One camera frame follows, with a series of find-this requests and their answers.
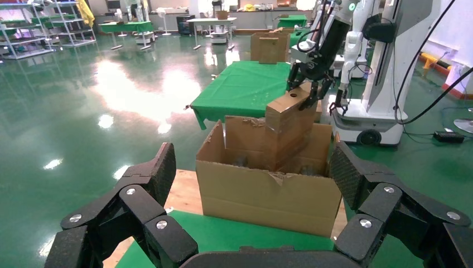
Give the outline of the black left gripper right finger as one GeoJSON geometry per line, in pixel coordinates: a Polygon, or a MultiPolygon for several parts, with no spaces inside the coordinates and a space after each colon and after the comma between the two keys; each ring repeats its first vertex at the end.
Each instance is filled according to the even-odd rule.
{"type": "Polygon", "coordinates": [[[388,167],[334,144],[329,173],[355,215],[334,250],[368,267],[387,236],[400,240],[424,267],[471,267],[472,221],[461,211],[406,186],[388,167]]]}

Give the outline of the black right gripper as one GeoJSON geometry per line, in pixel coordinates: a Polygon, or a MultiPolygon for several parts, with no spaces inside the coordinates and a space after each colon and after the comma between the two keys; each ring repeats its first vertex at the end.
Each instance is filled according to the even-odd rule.
{"type": "Polygon", "coordinates": [[[351,23],[338,18],[329,18],[322,27],[318,22],[314,23],[314,27],[296,42],[295,63],[292,64],[287,79],[287,91],[299,87],[301,80],[313,80],[309,96],[298,108],[300,111],[311,108],[323,100],[334,84],[333,77],[328,74],[351,28],[351,23]]]}

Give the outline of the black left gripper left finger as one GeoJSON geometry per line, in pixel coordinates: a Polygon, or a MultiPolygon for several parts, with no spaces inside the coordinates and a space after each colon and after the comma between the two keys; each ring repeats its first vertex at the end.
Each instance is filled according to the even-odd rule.
{"type": "Polygon", "coordinates": [[[165,210],[176,176],[172,143],[150,161],[130,166],[112,190],[65,216],[46,267],[102,267],[133,237],[154,267],[180,267],[198,253],[196,241],[165,210]]]}

